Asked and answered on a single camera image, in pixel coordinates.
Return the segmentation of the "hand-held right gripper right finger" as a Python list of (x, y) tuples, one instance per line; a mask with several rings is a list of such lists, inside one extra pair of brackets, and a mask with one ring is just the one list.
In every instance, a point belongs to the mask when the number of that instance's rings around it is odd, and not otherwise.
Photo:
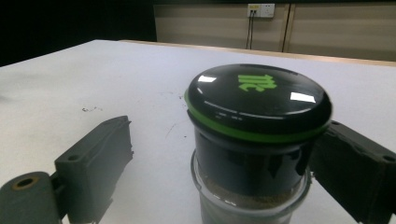
[(334, 121), (315, 143), (309, 166), (319, 184), (359, 223), (396, 215), (396, 153)]

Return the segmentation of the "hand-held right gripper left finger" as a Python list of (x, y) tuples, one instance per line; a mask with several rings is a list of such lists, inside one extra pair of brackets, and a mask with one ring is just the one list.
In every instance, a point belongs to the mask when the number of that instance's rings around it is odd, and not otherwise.
[(112, 195), (132, 160), (130, 121), (126, 116), (106, 120), (55, 161), (69, 221), (97, 223), (112, 203)]

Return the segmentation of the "spice jar with black flip lid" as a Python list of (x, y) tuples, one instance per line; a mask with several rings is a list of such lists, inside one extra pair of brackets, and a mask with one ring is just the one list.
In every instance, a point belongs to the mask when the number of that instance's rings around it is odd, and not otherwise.
[(229, 64), (195, 77), (185, 101), (203, 224), (289, 224), (310, 189), (314, 144), (331, 122), (327, 92), (290, 70)]

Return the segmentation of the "black curtain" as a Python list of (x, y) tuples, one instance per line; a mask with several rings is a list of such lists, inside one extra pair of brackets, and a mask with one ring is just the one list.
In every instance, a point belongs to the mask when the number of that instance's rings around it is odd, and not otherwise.
[(157, 39), (152, 0), (0, 0), (0, 66), (94, 39)]

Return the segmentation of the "white wall socket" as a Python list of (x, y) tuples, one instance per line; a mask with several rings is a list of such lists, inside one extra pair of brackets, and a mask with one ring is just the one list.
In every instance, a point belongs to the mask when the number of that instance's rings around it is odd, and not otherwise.
[(275, 16), (275, 4), (248, 4), (247, 15), (251, 18), (271, 19)]

